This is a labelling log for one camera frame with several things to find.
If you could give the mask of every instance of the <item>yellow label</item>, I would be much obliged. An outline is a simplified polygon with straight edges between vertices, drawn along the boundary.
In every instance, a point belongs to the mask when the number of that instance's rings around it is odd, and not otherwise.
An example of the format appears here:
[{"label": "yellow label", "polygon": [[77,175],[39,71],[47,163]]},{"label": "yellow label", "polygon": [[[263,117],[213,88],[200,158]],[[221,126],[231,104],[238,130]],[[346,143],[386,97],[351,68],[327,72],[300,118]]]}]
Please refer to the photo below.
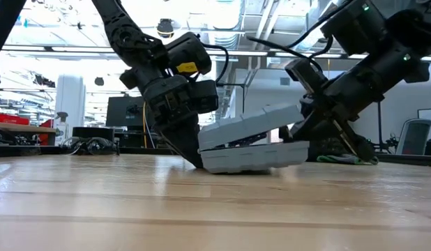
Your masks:
[{"label": "yellow label", "polygon": [[177,66],[176,69],[179,71],[179,73],[196,73],[198,71],[194,62],[182,63],[181,65]]}]

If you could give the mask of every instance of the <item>wooden table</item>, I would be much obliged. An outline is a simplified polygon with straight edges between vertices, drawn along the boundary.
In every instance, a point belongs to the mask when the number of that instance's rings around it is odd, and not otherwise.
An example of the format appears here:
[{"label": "wooden table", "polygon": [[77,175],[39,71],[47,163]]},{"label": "wooden table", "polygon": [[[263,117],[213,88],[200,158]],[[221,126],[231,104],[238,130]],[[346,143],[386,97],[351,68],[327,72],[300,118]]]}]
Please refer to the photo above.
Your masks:
[{"label": "wooden table", "polygon": [[47,134],[48,144],[50,146],[54,146],[56,140],[56,129],[54,128],[44,128],[31,125],[17,125],[12,123],[0,123],[0,129],[24,134]]},{"label": "wooden table", "polygon": [[431,250],[431,167],[216,176],[174,156],[0,158],[0,251]]}]

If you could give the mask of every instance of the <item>white column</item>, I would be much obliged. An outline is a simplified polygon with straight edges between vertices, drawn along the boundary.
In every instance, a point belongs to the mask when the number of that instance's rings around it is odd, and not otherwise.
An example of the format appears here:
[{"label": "white column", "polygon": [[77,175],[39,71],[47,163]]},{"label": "white column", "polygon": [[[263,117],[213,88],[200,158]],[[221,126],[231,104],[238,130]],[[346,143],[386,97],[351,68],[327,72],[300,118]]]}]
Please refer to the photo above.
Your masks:
[{"label": "white column", "polygon": [[68,113],[68,136],[74,127],[84,126],[86,89],[81,75],[60,74],[56,83],[56,113]]}]

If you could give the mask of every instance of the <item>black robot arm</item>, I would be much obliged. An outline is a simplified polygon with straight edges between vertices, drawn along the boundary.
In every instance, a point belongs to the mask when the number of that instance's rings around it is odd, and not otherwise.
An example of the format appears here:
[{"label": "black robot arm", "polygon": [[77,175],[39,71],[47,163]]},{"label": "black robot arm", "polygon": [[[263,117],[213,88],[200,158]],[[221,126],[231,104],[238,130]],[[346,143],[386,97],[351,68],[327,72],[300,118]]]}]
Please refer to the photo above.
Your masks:
[{"label": "black robot arm", "polygon": [[[153,129],[167,144],[202,167],[198,153],[198,114],[218,108],[216,83],[198,82],[195,75],[211,70],[211,59],[193,33],[168,45],[144,34],[132,21],[120,0],[92,0],[103,19],[112,49],[130,70],[120,76],[129,88],[137,87],[155,119]],[[0,0],[0,50],[25,0]]]},{"label": "black robot arm", "polygon": [[14,27],[26,0],[0,0],[0,51]]},{"label": "black robot arm", "polygon": [[307,59],[285,67],[307,91],[301,100],[305,120],[290,130],[292,140],[338,137],[363,160],[375,156],[349,121],[383,100],[398,82],[429,80],[429,63],[421,59],[431,55],[431,1],[412,1],[409,6],[385,19],[371,0],[346,1],[321,30],[327,38],[336,38],[348,55],[369,55],[335,79],[327,79]]}]

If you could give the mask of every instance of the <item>desk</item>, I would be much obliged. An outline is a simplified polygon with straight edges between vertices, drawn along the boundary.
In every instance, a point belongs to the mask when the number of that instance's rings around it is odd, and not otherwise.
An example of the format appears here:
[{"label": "desk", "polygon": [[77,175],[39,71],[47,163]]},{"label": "desk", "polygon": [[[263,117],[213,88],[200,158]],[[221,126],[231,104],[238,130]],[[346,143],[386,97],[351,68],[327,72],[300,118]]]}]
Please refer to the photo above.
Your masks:
[{"label": "desk", "polygon": [[18,132],[24,134],[48,134],[48,144],[54,146],[56,140],[56,129],[44,128],[31,125],[16,125],[12,123],[0,123],[0,129],[7,130],[9,132]]},{"label": "desk", "polygon": [[115,138],[119,139],[119,146],[128,147],[128,148],[141,148],[144,146],[144,136],[146,135],[146,145],[148,149],[153,148],[152,141],[155,144],[156,148],[164,147],[165,145],[159,144],[159,136],[156,133],[152,132],[151,135],[149,133],[143,132],[115,132]]},{"label": "desk", "polygon": [[0,158],[0,251],[431,250],[431,167],[211,175],[176,156]]}]

